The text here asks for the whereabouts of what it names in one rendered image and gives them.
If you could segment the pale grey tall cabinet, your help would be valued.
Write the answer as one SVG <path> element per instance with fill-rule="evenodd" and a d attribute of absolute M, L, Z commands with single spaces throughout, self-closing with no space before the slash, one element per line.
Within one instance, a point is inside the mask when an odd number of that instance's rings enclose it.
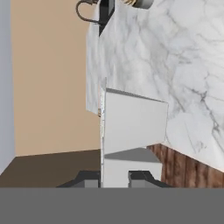
<path fill-rule="evenodd" d="M 15 157 L 11 0 L 0 0 L 0 175 Z"/>

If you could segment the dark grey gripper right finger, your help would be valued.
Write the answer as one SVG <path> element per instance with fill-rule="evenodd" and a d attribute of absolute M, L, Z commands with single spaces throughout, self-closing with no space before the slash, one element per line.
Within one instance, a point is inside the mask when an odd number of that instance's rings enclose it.
<path fill-rule="evenodd" d="M 170 186 L 154 179 L 149 171 L 129 171 L 129 188 L 170 188 Z"/>

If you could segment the black sink basin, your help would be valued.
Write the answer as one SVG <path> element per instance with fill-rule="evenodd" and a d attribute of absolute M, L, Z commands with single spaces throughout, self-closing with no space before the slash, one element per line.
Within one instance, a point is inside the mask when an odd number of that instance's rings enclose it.
<path fill-rule="evenodd" d="M 115 0 L 101 0 L 99 7 L 99 34 L 102 34 L 102 31 L 106 27 L 108 21 L 112 17 L 115 11 Z"/>

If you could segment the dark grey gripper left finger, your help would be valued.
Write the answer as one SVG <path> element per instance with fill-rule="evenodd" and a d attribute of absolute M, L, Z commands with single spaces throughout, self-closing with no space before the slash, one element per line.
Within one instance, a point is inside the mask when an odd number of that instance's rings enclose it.
<path fill-rule="evenodd" d="M 101 187 L 101 172 L 100 171 L 79 171 L 76 178 L 60 185 L 60 187 L 100 188 Z"/>

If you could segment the grey round pot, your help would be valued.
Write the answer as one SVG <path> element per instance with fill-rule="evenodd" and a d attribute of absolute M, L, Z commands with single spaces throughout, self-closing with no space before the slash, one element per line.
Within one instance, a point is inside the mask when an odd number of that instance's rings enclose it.
<path fill-rule="evenodd" d="M 154 0 L 124 0 L 124 2 L 134 8 L 148 10 L 153 5 Z"/>

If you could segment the brown wooden counter base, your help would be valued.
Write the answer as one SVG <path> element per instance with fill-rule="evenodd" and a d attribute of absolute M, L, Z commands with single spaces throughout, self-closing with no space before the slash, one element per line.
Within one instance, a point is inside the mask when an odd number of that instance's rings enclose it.
<path fill-rule="evenodd" d="M 161 181 L 181 188 L 224 188 L 224 172 L 162 144 L 148 146 L 162 163 Z"/>

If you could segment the white angular block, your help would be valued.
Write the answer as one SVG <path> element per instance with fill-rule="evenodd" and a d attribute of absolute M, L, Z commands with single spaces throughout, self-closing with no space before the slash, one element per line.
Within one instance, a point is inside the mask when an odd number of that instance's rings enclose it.
<path fill-rule="evenodd" d="M 128 187 L 131 171 L 160 179 L 162 163 L 148 149 L 165 140 L 168 104 L 108 88 L 101 95 L 101 186 Z"/>

